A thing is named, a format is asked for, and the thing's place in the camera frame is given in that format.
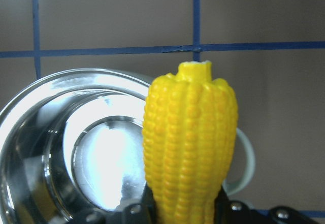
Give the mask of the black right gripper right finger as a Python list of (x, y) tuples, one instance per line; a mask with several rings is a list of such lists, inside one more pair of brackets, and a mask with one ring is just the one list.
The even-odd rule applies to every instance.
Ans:
[(298, 211), (281, 205), (269, 210), (253, 209), (239, 200), (230, 200), (223, 188), (214, 204), (215, 223), (320, 223), (319, 211)]

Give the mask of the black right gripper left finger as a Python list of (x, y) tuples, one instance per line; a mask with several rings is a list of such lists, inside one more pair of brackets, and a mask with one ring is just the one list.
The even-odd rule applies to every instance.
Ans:
[(155, 223), (155, 201), (146, 183), (99, 185), (91, 200), (96, 208), (86, 212), (86, 223)]

